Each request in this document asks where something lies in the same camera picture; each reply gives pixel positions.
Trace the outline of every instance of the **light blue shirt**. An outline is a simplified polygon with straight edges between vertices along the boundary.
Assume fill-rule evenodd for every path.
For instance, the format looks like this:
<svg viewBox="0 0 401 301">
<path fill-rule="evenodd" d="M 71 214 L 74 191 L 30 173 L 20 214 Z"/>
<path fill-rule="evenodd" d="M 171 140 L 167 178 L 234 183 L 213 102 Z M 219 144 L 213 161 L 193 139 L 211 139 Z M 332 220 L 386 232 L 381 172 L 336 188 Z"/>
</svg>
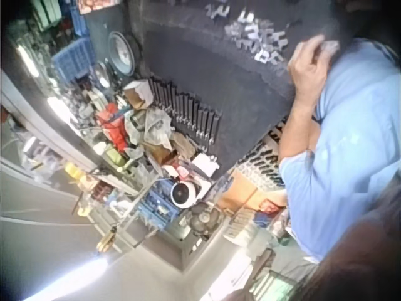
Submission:
<svg viewBox="0 0 401 301">
<path fill-rule="evenodd" d="M 315 153 L 280 163 L 291 227 L 317 260 L 369 211 L 399 167 L 400 81 L 382 45 L 354 40 L 319 99 Z"/>
</svg>

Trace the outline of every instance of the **blue plastic crate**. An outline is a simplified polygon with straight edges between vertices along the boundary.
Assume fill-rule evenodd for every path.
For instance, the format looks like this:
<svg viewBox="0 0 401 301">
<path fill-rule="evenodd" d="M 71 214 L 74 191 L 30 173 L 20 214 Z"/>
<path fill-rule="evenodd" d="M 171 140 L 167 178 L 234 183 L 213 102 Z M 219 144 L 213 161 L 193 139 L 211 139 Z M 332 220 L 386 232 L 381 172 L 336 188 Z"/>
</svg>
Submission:
<svg viewBox="0 0 401 301">
<path fill-rule="evenodd" d="M 96 56 L 89 38 L 80 38 L 52 57 L 60 77 L 69 83 L 81 78 L 96 63 Z"/>
<path fill-rule="evenodd" d="M 76 6 L 71 7 L 71 18 L 73 20 L 74 31 L 78 36 L 88 36 L 89 29 L 86 25 L 85 18 L 80 14 Z"/>
</svg>

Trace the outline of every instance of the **hand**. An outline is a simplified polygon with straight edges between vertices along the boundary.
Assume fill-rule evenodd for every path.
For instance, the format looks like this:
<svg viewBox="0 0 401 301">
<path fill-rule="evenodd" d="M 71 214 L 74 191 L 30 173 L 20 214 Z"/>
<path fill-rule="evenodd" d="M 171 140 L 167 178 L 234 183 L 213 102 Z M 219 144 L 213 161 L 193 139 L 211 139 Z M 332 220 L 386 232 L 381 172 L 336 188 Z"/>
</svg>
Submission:
<svg viewBox="0 0 401 301">
<path fill-rule="evenodd" d="M 300 42 L 288 63 L 289 74 L 295 84 L 296 101 L 312 109 L 325 85 L 333 55 L 332 51 L 323 48 L 316 58 L 316 52 L 324 40 L 325 37 L 319 35 Z"/>
</svg>

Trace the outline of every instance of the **ceiling light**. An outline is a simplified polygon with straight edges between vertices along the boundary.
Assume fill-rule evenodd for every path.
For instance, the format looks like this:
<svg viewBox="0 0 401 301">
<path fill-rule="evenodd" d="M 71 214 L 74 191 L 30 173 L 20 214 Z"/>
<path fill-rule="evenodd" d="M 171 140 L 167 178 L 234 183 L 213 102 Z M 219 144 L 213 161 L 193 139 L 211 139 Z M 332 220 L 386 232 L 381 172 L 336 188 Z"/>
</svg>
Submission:
<svg viewBox="0 0 401 301">
<path fill-rule="evenodd" d="M 52 301 L 61 298 L 91 284 L 102 276 L 106 269 L 106 259 L 100 258 L 91 261 L 59 278 L 44 290 L 41 290 L 25 301 Z"/>
<path fill-rule="evenodd" d="M 71 113 L 70 109 L 67 107 L 64 101 L 56 97 L 49 97 L 48 104 L 51 109 L 56 113 L 56 115 L 66 124 L 70 124 L 71 119 L 74 122 L 78 122 L 78 119 L 76 119 L 76 117 Z"/>
<path fill-rule="evenodd" d="M 38 71 L 38 69 L 36 69 L 36 66 L 35 66 L 33 60 L 28 55 L 25 48 L 23 48 L 21 45 L 19 45 L 17 49 L 19 51 L 19 54 L 23 58 L 25 65 L 28 67 L 29 72 L 32 74 L 33 77 L 38 77 L 39 71 Z"/>
<path fill-rule="evenodd" d="M 32 137 L 25 143 L 23 152 L 29 151 L 29 149 L 30 149 L 30 148 L 32 147 L 32 145 L 34 144 L 35 140 L 36 140 L 36 137 L 35 137 L 35 136 L 32 136 Z"/>
</svg>

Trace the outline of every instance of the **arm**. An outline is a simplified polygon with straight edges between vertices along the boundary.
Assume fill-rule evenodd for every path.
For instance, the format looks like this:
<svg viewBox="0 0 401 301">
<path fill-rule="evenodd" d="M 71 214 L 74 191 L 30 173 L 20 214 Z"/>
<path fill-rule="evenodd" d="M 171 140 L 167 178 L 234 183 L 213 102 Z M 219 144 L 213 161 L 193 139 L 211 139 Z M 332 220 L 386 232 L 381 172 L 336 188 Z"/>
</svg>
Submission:
<svg viewBox="0 0 401 301">
<path fill-rule="evenodd" d="M 306 151 L 317 141 L 319 131 L 311 118 L 332 56 L 332 53 L 322 50 L 315 59 L 316 50 L 324 38 L 319 35 L 301 42 L 289 61 L 288 69 L 295 84 L 296 96 L 280 140 L 280 161 Z"/>
</svg>

